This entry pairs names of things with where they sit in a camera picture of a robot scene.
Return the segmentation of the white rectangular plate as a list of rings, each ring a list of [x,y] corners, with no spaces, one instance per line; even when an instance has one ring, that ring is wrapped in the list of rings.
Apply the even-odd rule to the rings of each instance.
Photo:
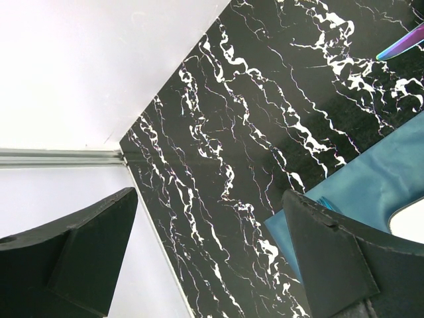
[[[389,220],[389,230],[394,236],[424,243],[423,198],[398,209]]]

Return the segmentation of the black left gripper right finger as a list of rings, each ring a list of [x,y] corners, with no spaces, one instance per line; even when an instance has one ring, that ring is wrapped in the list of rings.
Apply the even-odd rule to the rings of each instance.
[[[287,190],[283,207],[313,317],[422,317],[423,245]]]

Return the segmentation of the pink orange knife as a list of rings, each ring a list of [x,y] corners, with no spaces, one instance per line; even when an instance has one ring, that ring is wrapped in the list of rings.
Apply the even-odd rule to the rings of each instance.
[[[408,32],[406,35],[401,37],[399,40],[394,42],[392,45],[387,47],[385,50],[381,51],[376,55],[376,59],[378,61],[386,61],[404,52],[407,52],[411,48],[417,46],[418,44],[423,42],[423,23],[415,27],[413,30]]]

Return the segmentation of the blue patterned cloth placemat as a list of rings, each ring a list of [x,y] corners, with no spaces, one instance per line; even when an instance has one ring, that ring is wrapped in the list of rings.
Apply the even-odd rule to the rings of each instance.
[[[343,215],[390,232],[390,217],[423,198],[423,114],[349,162],[309,190],[306,197],[325,197]]]

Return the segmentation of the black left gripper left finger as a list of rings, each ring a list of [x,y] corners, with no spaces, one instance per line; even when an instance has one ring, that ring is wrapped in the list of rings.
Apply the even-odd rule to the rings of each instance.
[[[133,187],[1,239],[2,317],[107,317],[132,231]]]

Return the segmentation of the blue small fork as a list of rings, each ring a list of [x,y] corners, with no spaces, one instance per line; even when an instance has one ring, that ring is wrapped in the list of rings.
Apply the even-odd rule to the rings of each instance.
[[[328,200],[325,197],[320,197],[317,200],[317,203],[322,205],[323,207],[326,207],[327,209],[329,209],[331,211],[334,211],[334,212],[337,212],[337,213],[343,215],[343,212],[336,205],[334,205],[330,200]]]

